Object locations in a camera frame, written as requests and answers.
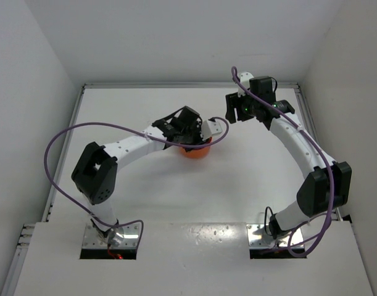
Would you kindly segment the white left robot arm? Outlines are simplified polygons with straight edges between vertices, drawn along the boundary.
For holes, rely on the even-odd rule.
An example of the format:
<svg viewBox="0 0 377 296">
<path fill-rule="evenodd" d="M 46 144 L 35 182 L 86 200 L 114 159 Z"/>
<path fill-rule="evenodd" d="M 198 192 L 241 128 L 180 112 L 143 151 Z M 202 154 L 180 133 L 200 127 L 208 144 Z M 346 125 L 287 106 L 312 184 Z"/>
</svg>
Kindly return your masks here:
<svg viewBox="0 0 377 296">
<path fill-rule="evenodd" d="M 187 106 L 177 113 L 153 122 L 142 131 L 144 137 L 133 135 L 103 145 L 91 142 L 84 148 L 71 178 L 87 199 L 93 214 L 91 222 L 102 237 L 106 238 L 118 224 L 110 198 L 119 170 L 141 157 L 169 148 L 170 144 L 165 141 L 188 145 L 205 143 L 201 116 Z"/>
</svg>

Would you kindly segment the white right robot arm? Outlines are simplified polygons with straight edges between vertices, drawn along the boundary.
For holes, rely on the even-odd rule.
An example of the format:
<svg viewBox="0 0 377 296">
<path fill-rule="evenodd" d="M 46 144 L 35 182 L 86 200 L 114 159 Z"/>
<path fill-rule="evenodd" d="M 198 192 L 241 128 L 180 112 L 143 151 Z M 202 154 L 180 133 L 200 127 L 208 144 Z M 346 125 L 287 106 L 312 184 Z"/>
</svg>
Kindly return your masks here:
<svg viewBox="0 0 377 296">
<path fill-rule="evenodd" d="M 253 118 L 263 123 L 283 143 L 304 178 L 296 201 L 270 217 L 271 236 L 279 238 L 310 218 L 345 205 L 352 176 L 350 165 L 335 161 L 319 148 L 292 105 L 277 100 L 273 78 L 255 78 L 249 72 L 241 72 L 234 81 L 238 91 L 226 95 L 225 118 L 231 124 Z"/>
</svg>

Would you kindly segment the orange round divided container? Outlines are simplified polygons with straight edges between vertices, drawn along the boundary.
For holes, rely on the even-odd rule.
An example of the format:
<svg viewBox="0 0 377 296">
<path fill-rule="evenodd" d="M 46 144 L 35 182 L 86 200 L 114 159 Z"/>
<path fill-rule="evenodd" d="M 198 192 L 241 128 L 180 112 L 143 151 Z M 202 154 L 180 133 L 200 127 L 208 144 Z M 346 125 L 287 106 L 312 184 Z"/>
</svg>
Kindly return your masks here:
<svg viewBox="0 0 377 296">
<path fill-rule="evenodd" d="M 178 148 L 180 154 L 186 158 L 190 159 L 201 159 L 206 157 L 210 152 L 210 146 L 207 146 L 205 148 L 201 149 L 193 149 L 190 151 L 187 151 L 186 149 L 179 147 Z"/>
</svg>

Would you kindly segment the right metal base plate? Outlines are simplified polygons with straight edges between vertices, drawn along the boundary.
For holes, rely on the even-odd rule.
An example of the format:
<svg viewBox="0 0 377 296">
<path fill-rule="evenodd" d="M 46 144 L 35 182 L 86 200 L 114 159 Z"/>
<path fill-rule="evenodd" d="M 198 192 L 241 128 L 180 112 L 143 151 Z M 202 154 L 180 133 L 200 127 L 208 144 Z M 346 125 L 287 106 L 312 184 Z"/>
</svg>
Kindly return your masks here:
<svg viewBox="0 0 377 296">
<path fill-rule="evenodd" d="M 264 224 L 247 224 L 247 238 L 251 250 L 280 249 L 288 246 L 291 233 L 282 235 L 274 239 L 270 231 L 265 232 Z M 291 248 L 293 250 L 305 250 L 302 231 L 298 229 L 291 238 Z"/>
</svg>

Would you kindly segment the metal base plate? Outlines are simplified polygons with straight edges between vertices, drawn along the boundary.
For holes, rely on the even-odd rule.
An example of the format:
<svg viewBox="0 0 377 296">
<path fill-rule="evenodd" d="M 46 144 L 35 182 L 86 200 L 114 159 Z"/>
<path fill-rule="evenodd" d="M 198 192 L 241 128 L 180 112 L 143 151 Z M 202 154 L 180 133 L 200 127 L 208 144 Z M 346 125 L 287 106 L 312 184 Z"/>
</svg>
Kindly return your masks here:
<svg viewBox="0 0 377 296">
<path fill-rule="evenodd" d="M 110 230 L 104 236 L 93 225 L 87 225 L 85 228 L 82 249 L 111 249 L 133 250 L 138 246 L 139 234 L 141 227 L 138 224 L 124 226 L 116 230 Z"/>
<path fill-rule="evenodd" d="M 291 233 L 282 235 L 274 239 L 270 231 L 265 232 L 264 224 L 247 224 L 247 238 L 251 250 L 280 249 L 288 246 Z M 302 231 L 298 229 L 291 238 L 291 248 L 293 250 L 305 250 Z"/>
</svg>

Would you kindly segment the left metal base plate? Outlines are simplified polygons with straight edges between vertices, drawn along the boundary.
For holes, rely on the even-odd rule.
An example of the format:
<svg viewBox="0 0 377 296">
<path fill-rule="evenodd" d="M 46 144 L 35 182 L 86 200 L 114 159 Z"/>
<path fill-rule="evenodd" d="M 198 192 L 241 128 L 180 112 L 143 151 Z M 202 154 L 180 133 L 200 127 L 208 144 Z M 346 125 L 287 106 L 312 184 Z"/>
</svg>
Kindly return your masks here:
<svg viewBox="0 0 377 296">
<path fill-rule="evenodd" d="M 82 249 L 111 249 L 133 250 L 138 246 L 139 234 L 141 227 L 138 224 L 124 226 L 116 230 L 110 230 L 104 236 L 93 225 L 87 225 L 85 228 Z"/>
</svg>

